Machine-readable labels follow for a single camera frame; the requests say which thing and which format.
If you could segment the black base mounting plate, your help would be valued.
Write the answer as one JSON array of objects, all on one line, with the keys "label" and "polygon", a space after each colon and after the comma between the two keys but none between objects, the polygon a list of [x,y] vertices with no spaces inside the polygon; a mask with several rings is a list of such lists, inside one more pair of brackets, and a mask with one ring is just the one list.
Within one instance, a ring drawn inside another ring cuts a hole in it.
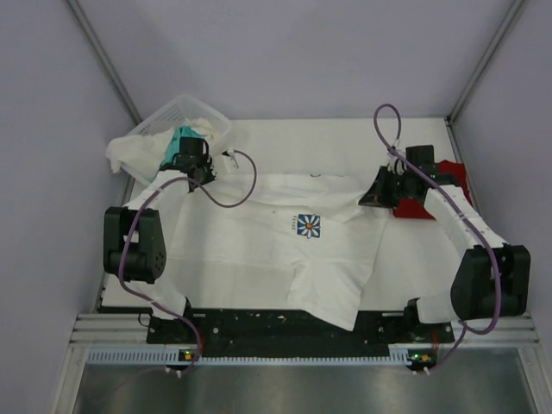
[{"label": "black base mounting plate", "polygon": [[361,310],[351,331],[302,310],[190,309],[204,357],[387,356],[393,344],[449,344],[449,323],[408,323],[401,311]]}]

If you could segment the aluminium frame rail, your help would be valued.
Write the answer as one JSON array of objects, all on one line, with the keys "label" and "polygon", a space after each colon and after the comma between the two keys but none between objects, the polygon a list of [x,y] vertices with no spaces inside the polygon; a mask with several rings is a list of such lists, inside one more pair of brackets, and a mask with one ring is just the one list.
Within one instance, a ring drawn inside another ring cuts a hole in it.
[{"label": "aluminium frame rail", "polygon": [[[72,346],[142,345],[147,328],[133,314],[80,314],[73,325],[69,343]],[[504,317],[494,330],[484,336],[468,331],[462,345],[466,348],[536,347],[540,338],[529,314]]]}]

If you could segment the cream cloth in basket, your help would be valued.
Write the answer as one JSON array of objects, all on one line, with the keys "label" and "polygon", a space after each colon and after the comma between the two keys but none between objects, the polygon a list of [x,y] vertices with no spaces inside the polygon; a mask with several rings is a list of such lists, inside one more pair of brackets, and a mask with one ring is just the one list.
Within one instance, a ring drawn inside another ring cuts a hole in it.
[{"label": "cream cloth in basket", "polygon": [[175,122],[154,122],[146,134],[126,135],[111,140],[105,156],[113,173],[127,172],[151,182],[160,168],[165,151],[177,127],[189,126],[202,135],[208,144],[220,141],[221,132],[206,118]]}]

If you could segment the white plastic basket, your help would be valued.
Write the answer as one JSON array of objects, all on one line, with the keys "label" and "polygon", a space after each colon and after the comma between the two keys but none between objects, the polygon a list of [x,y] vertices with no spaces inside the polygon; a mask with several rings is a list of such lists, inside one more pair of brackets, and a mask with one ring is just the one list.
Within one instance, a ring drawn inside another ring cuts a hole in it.
[{"label": "white plastic basket", "polygon": [[[139,124],[129,135],[146,134],[152,129],[154,122],[175,122],[200,117],[208,119],[222,134],[217,144],[209,145],[209,154],[213,160],[215,174],[221,176],[231,173],[224,168],[222,152],[232,148],[232,122],[222,113],[211,108],[208,104],[189,95],[183,94],[174,98],[170,103],[154,112],[150,117]],[[140,176],[133,178],[144,185],[148,185],[154,180],[148,182]]]}]

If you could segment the red folded t-shirt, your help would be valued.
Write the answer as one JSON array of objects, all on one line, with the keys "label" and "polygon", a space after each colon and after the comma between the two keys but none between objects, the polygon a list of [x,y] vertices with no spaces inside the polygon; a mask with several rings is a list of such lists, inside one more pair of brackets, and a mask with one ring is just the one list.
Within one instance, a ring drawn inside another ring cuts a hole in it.
[{"label": "red folded t-shirt", "polygon": [[[462,188],[463,194],[470,204],[473,201],[470,196],[467,184],[467,170],[464,164],[450,160],[443,160],[436,163],[436,173],[427,175],[437,184],[455,184]],[[423,207],[423,203],[416,199],[403,198],[394,209],[393,215],[396,218],[435,220],[435,218]]]}]

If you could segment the teal cloth in basket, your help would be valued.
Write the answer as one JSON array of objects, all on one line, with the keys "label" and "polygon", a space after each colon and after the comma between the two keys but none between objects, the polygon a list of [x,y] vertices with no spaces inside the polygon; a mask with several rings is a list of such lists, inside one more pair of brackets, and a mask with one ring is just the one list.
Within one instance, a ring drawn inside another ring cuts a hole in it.
[{"label": "teal cloth in basket", "polygon": [[159,171],[179,171],[174,165],[174,155],[184,153],[191,155],[209,155],[209,144],[202,135],[195,132],[192,127],[177,127],[169,141]]}]

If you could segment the white peace flower t-shirt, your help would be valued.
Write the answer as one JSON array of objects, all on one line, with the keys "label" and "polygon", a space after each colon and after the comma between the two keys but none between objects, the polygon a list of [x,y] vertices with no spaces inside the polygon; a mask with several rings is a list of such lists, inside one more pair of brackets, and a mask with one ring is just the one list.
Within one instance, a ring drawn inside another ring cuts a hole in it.
[{"label": "white peace flower t-shirt", "polygon": [[203,287],[215,304],[297,309],[352,330],[388,214],[363,207],[367,179],[233,174],[190,189],[160,172],[129,202],[160,215],[168,264],[153,283],[124,288],[165,319]]}]

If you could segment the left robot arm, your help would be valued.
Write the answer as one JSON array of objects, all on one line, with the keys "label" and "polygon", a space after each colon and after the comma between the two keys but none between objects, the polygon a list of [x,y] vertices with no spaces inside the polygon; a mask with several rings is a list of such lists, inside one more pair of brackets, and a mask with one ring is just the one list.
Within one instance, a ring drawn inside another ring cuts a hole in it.
[{"label": "left robot arm", "polygon": [[185,314],[186,297],[165,275],[185,196],[216,178],[210,146],[204,138],[179,138],[176,152],[138,196],[122,207],[110,207],[103,218],[103,268],[121,288],[149,305],[166,321],[177,342],[195,334],[195,321]]}]

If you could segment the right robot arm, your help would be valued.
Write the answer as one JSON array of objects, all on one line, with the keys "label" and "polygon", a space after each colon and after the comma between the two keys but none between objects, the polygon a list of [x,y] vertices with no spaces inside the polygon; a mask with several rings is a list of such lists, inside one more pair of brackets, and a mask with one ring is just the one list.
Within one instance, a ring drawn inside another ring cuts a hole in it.
[{"label": "right robot arm", "polygon": [[405,307],[405,335],[420,342],[434,323],[517,317],[525,313],[530,252],[497,235],[471,205],[461,181],[442,172],[431,145],[408,147],[403,158],[382,166],[359,204],[396,210],[405,200],[423,206],[441,226],[460,257],[441,293],[413,298]]}]

